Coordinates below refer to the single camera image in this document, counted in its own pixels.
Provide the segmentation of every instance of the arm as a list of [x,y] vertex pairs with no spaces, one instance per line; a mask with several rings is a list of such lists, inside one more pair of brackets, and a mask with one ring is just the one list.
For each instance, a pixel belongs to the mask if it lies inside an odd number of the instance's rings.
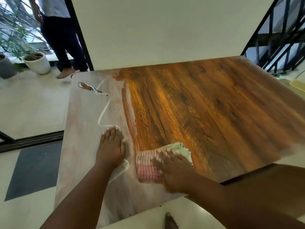
[[171,150],[166,152],[170,157],[159,154],[164,163],[153,159],[163,172],[166,188],[188,194],[226,228],[305,228],[297,219],[240,198],[221,184],[195,173],[183,156]]
[[33,11],[33,15],[35,17],[35,19],[42,24],[43,23],[43,19],[39,14],[39,6],[36,4],[36,0],[29,0],[30,5],[32,7],[32,11]]
[[125,142],[115,127],[101,136],[93,168],[48,217],[41,229],[95,229],[112,171],[125,157]]

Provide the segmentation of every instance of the table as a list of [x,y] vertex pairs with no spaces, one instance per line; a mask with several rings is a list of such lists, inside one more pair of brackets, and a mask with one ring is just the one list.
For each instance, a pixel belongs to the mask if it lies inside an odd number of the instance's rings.
[[[83,90],[79,81],[105,94]],[[137,181],[138,152],[183,142],[196,172],[221,183],[292,153],[304,142],[304,117],[299,96],[241,56],[76,74],[55,207],[94,165],[110,125],[129,141],[130,168],[107,186],[98,227],[179,196]]]

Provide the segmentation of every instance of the hand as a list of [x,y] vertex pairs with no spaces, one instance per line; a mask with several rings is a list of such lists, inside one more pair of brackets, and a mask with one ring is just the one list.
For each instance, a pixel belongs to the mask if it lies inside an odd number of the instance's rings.
[[32,7],[33,7],[33,14],[34,14],[35,19],[40,24],[43,24],[43,19],[42,19],[42,17],[39,14],[39,10],[40,10],[39,6],[36,3],[33,3]]
[[96,152],[95,164],[109,165],[111,169],[118,167],[125,157],[126,139],[122,139],[120,130],[111,127],[103,132]]
[[158,152],[164,163],[156,158],[152,158],[152,163],[163,173],[166,189],[171,193],[187,193],[188,183],[195,173],[193,166],[181,154],[174,154],[171,148],[166,149],[169,157],[161,150]]

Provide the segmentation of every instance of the plant pot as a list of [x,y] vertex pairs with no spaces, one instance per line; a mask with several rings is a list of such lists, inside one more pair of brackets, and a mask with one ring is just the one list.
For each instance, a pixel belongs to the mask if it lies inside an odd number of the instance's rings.
[[42,57],[37,60],[29,61],[29,59],[31,59],[31,56],[26,55],[25,57],[23,57],[24,63],[31,69],[31,71],[39,75],[48,73],[51,69],[51,66],[45,54],[41,52],[35,52],[34,54],[41,55]]
[[3,54],[0,54],[0,57],[2,58],[0,61],[0,77],[8,79],[16,75],[18,72],[12,61]]

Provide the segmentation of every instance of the black door frame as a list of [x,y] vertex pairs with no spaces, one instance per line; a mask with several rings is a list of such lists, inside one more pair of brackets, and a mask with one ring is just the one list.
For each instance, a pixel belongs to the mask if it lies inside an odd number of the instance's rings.
[[[90,71],[94,71],[94,68],[93,68],[93,65],[92,65],[92,62],[90,59],[90,55],[89,55],[82,31],[81,31],[81,27],[78,23],[78,19],[77,19],[77,16],[76,16],[73,4],[72,4],[72,0],[65,0],[65,3],[68,8],[70,17],[75,24],[76,34],[78,36],[78,40],[79,40],[81,47],[83,49],[83,52],[85,54],[88,67],[89,67]],[[64,135],[64,130],[46,133],[46,134],[40,134],[37,136],[31,136],[31,137],[26,137],[26,138],[21,138],[21,139],[14,139],[14,138],[11,138],[9,135],[0,131],[0,139],[3,140],[2,142],[0,142],[0,153],[59,141],[59,140],[63,139],[63,135]]]

